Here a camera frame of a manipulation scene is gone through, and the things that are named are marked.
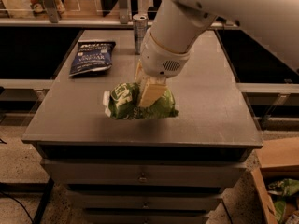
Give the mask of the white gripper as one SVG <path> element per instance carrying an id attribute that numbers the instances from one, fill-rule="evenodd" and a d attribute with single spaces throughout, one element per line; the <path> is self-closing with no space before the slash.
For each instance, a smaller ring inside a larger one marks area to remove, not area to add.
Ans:
<path id="1" fill-rule="evenodd" d="M 167 90 L 166 78 L 177 76 L 189 58 L 189 52 L 179 54 L 162 48 L 148 30 L 141 43 L 140 61 L 135 70 L 135 82 L 140 83 L 138 106 L 153 105 Z"/>

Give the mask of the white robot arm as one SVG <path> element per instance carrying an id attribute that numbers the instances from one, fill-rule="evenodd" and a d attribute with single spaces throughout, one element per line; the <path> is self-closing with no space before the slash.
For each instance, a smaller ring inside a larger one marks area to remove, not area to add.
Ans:
<path id="1" fill-rule="evenodd" d="M 265 49 L 299 68 L 299 0 L 163 0 L 141 43 L 137 105 L 149 107 L 178 75 L 190 49 L 216 18 L 236 24 Z"/>

